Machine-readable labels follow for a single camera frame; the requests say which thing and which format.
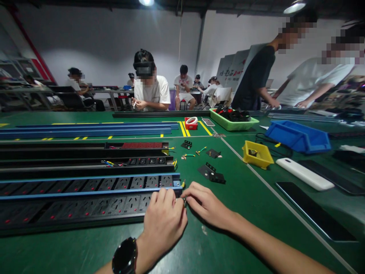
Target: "stool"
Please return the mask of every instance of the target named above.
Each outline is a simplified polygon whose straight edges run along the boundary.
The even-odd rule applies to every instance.
[[[127,103],[129,110],[132,111],[132,108],[131,108],[131,106],[129,104],[129,97],[127,95],[119,95],[118,98],[119,98],[119,101],[121,103],[121,109],[122,109],[122,111],[124,111],[124,105],[123,105],[123,100],[122,99],[126,99],[125,102]]]
[[[181,103],[183,103],[183,102],[184,102],[184,109],[183,110],[187,110],[187,102],[184,99],[182,99],[181,102],[180,102],[180,110],[182,110],[181,109]]]

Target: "hand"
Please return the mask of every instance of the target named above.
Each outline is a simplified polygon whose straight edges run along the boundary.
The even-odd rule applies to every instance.
[[[181,197],[186,197],[186,201],[199,216],[221,229],[228,230],[238,215],[228,209],[209,188],[197,182],[192,182]]]
[[[147,272],[182,236],[187,224],[184,201],[172,189],[153,192],[137,239],[136,274]]]
[[[280,106],[280,102],[272,98],[272,99],[269,101],[269,105],[270,105],[272,108],[276,108],[276,107],[279,107],[279,106]]]
[[[310,104],[311,102],[309,101],[301,101],[299,102],[298,104],[296,104],[295,106],[298,107],[298,108],[308,108],[308,105]]]

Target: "wristwatch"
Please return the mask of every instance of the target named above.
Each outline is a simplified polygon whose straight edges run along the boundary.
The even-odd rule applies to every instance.
[[[137,261],[137,244],[135,238],[124,240],[114,253],[111,267],[114,274],[135,274]]]

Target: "blue plastic bin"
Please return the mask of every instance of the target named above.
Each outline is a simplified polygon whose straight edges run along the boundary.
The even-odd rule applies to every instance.
[[[272,121],[265,135],[305,154],[331,150],[328,134],[291,121]]]

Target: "yellow floor marking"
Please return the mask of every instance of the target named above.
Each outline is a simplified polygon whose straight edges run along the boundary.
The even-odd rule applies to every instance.
[[[186,133],[185,133],[185,130],[184,130],[184,127],[183,127],[183,123],[181,121],[179,121],[179,124],[180,124],[180,127],[181,127],[182,135],[184,137],[186,137]]]
[[[210,133],[210,131],[207,129],[206,126],[202,123],[202,121],[199,121],[199,123],[202,125],[202,127],[205,129],[205,131],[209,134],[209,136],[213,136],[213,134]]]
[[[187,135],[188,137],[190,137],[190,132],[189,132],[189,130],[188,130],[188,129],[186,129],[186,127],[184,127],[184,129],[185,129],[185,131],[186,131],[186,135]]]

